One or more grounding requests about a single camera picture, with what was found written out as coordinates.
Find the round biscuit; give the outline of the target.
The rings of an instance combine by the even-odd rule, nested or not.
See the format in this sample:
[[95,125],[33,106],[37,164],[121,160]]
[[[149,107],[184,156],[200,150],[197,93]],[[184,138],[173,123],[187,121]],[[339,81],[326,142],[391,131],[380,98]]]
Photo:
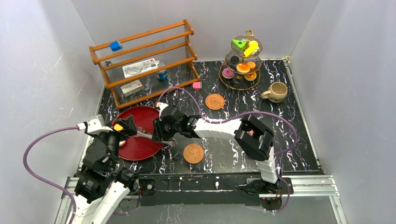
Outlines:
[[255,62],[247,62],[247,65],[249,66],[250,70],[254,70],[256,68]]
[[114,128],[114,130],[115,131],[118,131],[118,132],[120,132],[120,131],[122,131],[124,128],[121,126],[121,125],[119,125],[119,124],[115,124],[114,126],[113,126],[113,128]]

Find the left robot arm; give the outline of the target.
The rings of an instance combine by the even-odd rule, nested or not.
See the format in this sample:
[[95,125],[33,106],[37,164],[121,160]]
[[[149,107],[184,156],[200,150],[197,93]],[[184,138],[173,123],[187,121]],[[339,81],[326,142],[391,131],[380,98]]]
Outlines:
[[87,147],[81,174],[74,189],[70,224],[105,224],[128,194],[139,192],[138,175],[120,168],[120,143],[138,134],[132,115],[107,126],[101,115],[78,124],[78,130],[93,137]]

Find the white cream donut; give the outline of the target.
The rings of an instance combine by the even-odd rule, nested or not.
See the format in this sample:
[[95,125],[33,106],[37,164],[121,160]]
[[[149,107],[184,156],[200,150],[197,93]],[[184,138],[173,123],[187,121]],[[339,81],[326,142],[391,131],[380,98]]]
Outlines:
[[125,143],[126,143],[125,140],[124,140],[124,141],[121,141],[121,142],[119,143],[119,146],[121,147],[121,146],[123,146]]

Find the orange donut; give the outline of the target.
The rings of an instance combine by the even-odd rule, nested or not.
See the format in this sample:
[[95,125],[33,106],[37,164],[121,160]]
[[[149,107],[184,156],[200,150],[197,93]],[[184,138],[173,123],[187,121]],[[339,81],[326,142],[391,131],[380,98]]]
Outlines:
[[245,75],[244,75],[244,78],[245,78],[247,81],[252,82],[252,81],[254,81],[254,80],[257,78],[257,73],[256,73],[256,72],[253,72],[253,73],[250,73],[250,74],[245,74]]
[[236,70],[240,74],[247,74],[250,72],[250,67],[246,63],[239,63],[236,65]]

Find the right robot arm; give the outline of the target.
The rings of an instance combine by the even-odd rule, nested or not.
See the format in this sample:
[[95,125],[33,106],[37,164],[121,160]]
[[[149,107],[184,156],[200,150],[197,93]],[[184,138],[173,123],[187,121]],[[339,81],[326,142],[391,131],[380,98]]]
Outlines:
[[175,106],[157,103],[159,117],[153,120],[153,141],[169,141],[178,133],[186,138],[221,138],[234,140],[251,159],[261,174],[260,180],[247,181],[239,189],[249,194],[276,194],[282,182],[277,176],[273,150],[274,133],[254,115],[244,115],[229,121],[187,116]]

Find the green cake wedge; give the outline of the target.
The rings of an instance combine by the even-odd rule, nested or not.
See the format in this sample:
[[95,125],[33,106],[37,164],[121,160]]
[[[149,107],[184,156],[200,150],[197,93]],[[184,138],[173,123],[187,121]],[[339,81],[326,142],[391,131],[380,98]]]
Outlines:
[[248,40],[231,40],[231,49],[235,52],[243,52],[248,46]]

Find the black sandwich cookie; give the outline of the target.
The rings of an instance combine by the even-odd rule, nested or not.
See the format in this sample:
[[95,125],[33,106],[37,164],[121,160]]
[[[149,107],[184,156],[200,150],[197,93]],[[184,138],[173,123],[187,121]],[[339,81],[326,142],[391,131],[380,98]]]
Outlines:
[[239,63],[239,57],[238,56],[232,56],[230,58],[230,62],[232,63]]

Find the beige mug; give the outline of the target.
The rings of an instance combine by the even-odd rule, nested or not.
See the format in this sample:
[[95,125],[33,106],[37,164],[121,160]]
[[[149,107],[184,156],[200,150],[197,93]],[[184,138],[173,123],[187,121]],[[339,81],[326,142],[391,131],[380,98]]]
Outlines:
[[282,102],[288,94],[286,84],[282,82],[274,82],[270,85],[267,91],[261,94],[262,99],[268,99],[272,103]]

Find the pink donut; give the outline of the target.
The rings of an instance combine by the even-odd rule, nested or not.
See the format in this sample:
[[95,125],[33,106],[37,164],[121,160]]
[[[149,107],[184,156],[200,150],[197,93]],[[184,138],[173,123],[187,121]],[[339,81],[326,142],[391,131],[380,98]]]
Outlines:
[[222,76],[225,79],[232,79],[234,77],[234,72],[231,71],[229,68],[225,68],[222,71]]

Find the metal tongs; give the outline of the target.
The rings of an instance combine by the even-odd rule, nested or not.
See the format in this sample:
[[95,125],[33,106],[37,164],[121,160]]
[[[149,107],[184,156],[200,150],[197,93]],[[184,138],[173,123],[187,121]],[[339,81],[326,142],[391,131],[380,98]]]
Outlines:
[[[143,137],[143,138],[150,139],[150,140],[152,140],[152,137],[153,137],[152,134],[150,134],[149,132],[147,132],[145,129],[143,129],[141,127],[137,127],[136,136],[137,137]],[[171,147],[175,147],[177,145],[177,141],[175,139],[161,141],[161,143],[169,145]]]

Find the yellow cake slice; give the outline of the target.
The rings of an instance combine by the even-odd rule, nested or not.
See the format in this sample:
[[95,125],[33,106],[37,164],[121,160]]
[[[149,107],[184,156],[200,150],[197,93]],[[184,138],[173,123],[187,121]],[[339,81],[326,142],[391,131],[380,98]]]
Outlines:
[[243,52],[244,56],[250,56],[260,49],[257,41],[249,41],[247,44],[248,47]]

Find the dark red round tray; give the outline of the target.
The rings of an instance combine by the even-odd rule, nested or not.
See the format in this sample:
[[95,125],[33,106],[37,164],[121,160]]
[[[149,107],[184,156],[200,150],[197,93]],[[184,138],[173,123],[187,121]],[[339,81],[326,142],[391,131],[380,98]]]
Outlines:
[[[149,106],[136,106],[129,108],[117,118],[125,119],[132,115],[135,125],[141,127],[148,134],[154,133],[153,120],[159,117],[159,112]],[[128,138],[119,149],[119,157],[128,161],[139,161],[155,155],[162,147],[163,143],[152,141],[151,138],[132,136]]]

